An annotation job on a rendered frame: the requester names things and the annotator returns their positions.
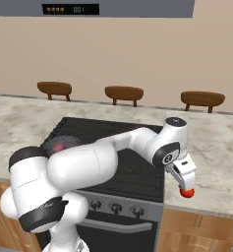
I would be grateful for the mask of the wooden drawer front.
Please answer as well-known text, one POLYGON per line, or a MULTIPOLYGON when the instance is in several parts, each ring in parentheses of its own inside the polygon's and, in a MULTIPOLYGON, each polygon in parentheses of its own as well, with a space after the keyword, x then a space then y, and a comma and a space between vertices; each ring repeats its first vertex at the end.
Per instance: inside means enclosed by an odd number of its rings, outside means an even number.
POLYGON ((161 229, 233 242, 233 220, 165 209, 161 229))

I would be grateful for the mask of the black oven door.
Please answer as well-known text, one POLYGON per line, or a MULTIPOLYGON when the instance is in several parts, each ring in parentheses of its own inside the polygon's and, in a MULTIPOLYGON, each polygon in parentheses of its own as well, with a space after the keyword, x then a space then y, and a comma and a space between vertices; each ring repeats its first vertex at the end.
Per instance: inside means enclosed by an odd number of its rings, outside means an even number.
POLYGON ((131 217, 89 211, 86 219, 118 224, 138 224, 150 222, 151 230, 137 233, 119 233, 77 225, 81 239, 87 244, 89 252, 154 252, 157 223, 131 217))

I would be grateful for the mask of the grey range hood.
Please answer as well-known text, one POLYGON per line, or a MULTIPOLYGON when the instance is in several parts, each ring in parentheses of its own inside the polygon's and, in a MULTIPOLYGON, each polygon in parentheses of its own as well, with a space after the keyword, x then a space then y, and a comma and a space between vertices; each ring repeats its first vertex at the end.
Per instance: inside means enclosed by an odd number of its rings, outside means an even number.
POLYGON ((0 17, 192 18, 195 0, 0 0, 0 17))

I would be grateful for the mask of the dark round pan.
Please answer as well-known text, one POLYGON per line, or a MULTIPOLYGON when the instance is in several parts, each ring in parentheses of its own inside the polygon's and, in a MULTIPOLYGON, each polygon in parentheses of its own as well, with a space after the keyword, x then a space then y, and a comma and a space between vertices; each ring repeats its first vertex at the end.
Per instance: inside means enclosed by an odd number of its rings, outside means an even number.
POLYGON ((48 157, 51 157, 55 153, 70 149, 72 147, 79 146, 81 141, 73 136, 57 136, 46 141, 42 148, 48 157))

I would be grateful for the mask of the brown wooden stool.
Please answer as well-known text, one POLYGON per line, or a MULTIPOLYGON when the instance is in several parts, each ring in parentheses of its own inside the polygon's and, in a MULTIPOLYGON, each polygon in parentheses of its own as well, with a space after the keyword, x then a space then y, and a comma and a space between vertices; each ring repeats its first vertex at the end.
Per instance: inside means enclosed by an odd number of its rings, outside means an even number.
POLYGON ((54 95, 62 95, 67 101, 70 101, 70 94, 72 93, 72 86, 63 82, 38 82, 37 88, 40 92, 47 95, 49 100, 54 95))
POLYGON ((225 95, 219 93, 200 91, 181 93, 181 101, 186 104, 186 111, 189 111, 191 106, 202 106, 207 108, 208 113, 212 113, 213 108, 221 105, 224 100, 225 95))
POLYGON ((104 92, 112 99, 113 105, 116 105, 118 100, 127 100, 137 106, 137 101, 144 96, 144 90, 135 87, 108 86, 104 88, 104 92))

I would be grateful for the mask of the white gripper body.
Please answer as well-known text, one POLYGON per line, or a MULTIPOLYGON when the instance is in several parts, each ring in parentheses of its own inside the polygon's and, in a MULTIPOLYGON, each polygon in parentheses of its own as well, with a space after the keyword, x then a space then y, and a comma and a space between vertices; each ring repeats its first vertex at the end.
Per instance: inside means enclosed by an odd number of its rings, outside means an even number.
POLYGON ((173 177, 179 183, 179 188, 184 190, 191 190, 195 186, 196 166, 194 164, 173 164, 173 177))

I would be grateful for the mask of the black stove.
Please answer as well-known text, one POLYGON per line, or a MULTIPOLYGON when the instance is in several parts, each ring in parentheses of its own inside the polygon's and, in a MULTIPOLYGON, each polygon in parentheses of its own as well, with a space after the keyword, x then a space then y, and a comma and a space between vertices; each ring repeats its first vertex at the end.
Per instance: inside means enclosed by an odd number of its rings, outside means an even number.
MULTIPOLYGON (((103 137, 131 131, 139 127, 147 127, 159 133, 161 126, 135 124, 116 121, 103 121, 76 117, 64 117, 52 130, 42 145, 57 136, 73 136, 81 141, 81 145, 93 143, 103 137)), ((101 202, 96 212, 115 215, 110 206, 118 203, 122 212, 116 216, 135 218, 132 213, 134 206, 144 209, 142 220, 157 223, 157 236, 154 252, 157 249, 158 233, 164 208, 164 168, 155 168, 135 152, 127 149, 118 153, 118 168, 108 182, 79 189, 74 192, 85 196, 89 202, 101 202)))

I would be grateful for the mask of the wooden cupboard door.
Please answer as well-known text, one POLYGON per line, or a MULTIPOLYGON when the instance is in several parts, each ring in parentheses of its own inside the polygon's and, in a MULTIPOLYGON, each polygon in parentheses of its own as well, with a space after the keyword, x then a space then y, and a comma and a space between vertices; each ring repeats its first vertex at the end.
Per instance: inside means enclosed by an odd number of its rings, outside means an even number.
POLYGON ((232 252, 233 242, 161 230, 156 252, 232 252))
MULTIPOLYGON (((0 197, 9 187, 6 182, 0 182, 0 197)), ((6 218, 0 210, 0 246, 21 252, 41 252, 36 236, 24 232, 17 220, 6 218)))

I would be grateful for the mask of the black stove knob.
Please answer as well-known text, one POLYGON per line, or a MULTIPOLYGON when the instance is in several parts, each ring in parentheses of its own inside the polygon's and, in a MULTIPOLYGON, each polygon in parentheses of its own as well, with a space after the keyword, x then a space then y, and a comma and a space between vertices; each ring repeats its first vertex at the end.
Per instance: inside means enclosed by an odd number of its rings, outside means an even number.
POLYGON ((111 211, 115 214, 115 215, 118 215, 119 213, 122 212, 122 206, 118 203, 113 203, 111 206, 110 206, 110 209, 111 211))
POLYGON ((134 206, 132 208, 132 213, 137 219, 139 219, 144 214, 144 212, 145 212, 144 209, 139 206, 134 206))
POLYGON ((98 200, 92 200, 90 202, 90 206, 94 211, 97 211, 101 208, 101 202, 98 200))

